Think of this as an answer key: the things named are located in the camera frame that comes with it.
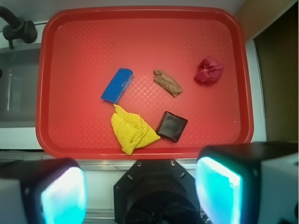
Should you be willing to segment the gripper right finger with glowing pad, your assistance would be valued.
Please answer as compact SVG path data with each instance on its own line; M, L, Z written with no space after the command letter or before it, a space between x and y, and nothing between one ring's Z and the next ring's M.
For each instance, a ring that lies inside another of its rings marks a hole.
M296 224L299 146L268 141L204 147L195 188L213 224Z

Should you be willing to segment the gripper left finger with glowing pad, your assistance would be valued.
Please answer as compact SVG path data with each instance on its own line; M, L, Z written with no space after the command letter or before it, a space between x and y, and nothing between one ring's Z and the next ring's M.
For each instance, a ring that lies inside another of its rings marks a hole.
M0 163L2 224L81 224L87 180L70 158Z

